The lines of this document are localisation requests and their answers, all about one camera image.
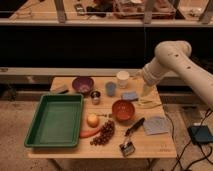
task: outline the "blue object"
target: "blue object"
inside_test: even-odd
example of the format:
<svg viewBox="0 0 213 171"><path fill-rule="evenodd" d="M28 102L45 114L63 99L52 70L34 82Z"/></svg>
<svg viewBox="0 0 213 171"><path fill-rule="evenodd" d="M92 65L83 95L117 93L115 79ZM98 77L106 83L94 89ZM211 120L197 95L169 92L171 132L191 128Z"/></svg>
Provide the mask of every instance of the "blue object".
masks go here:
<svg viewBox="0 0 213 171"><path fill-rule="evenodd" d="M128 101L138 100L138 95L135 91L122 93L121 98Z"/></svg>

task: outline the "small cup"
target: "small cup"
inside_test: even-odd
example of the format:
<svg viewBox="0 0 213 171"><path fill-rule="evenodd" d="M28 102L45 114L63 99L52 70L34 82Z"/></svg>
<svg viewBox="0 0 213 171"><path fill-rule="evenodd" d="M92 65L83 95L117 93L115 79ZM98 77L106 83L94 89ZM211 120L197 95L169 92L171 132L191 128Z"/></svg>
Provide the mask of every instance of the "small cup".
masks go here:
<svg viewBox="0 0 213 171"><path fill-rule="evenodd" d="M115 95L116 84L114 82L112 82L112 81L107 82L105 84L105 88L106 88L107 96L112 97Z"/></svg>
<svg viewBox="0 0 213 171"><path fill-rule="evenodd" d="M129 73L127 71L119 71L116 74L119 88L126 88L129 76L130 75L129 75Z"/></svg>
<svg viewBox="0 0 213 171"><path fill-rule="evenodd" d="M92 104L97 105L101 100L101 93L99 91L92 91L91 94Z"/></svg>

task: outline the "carrot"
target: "carrot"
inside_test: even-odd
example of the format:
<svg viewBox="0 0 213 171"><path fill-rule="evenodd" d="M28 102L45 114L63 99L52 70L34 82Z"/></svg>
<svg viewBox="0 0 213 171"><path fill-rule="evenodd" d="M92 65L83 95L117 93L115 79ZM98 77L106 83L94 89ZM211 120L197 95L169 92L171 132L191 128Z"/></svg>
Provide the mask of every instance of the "carrot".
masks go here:
<svg viewBox="0 0 213 171"><path fill-rule="evenodd" d="M97 133L99 133L100 130L101 130L101 127L98 127L98 128L92 129L92 130L81 131L80 138L88 138L88 137L94 136Z"/></svg>

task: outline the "white cup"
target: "white cup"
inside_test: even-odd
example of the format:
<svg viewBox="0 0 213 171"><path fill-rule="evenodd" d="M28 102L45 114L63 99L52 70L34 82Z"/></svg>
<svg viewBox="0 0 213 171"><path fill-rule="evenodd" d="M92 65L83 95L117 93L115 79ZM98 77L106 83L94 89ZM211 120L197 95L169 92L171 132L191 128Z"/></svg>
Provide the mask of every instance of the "white cup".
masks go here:
<svg viewBox="0 0 213 171"><path fill-rule="evenodd" d="M129 73L127 71L119 71L116 74L117 77L117 83L119 88L126 88L128 79L129 79Z"/></svg>

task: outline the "floor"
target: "floor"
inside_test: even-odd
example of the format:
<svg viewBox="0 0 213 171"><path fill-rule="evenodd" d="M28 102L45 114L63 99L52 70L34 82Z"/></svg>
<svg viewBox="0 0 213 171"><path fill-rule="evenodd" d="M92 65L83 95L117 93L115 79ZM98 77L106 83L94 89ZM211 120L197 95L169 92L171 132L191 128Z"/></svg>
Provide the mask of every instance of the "floor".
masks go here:
<svg viewBox="0 0 213 171"><path fill-rule="evenodd" d="M28 149L24 147L24 139L31 123L35 108L38 104L39 93L18 94L15 100L8 96L2 95L0 100L0 170L2 171L55 171L56 168L47 160L29 159L27 156ZM189 141L186 130L187 119L183 117L182 106L189 104L175 104L168 101L162 94L162 101L165 113L174 123L174 142L178 151L181 153L185 144ZM198 112L203 116L206 106L196 104ZM213 115L211 115L204 124L207 124L213 132ZM208 146L204 146L204 152L208 153ZM187 147L181 163L186 168L192 161L203 157L200 149L192 143ZM84 159L84 160L57 160L64 170L73 171L137 171L144 170L147 166L146 160L128 159L128 160L102 160L102 159ZM160 159L153 171L170 171L176 163L176 159ZM207 161L198 162L190 168L196 170L213 170L213 166Z"/></svg>

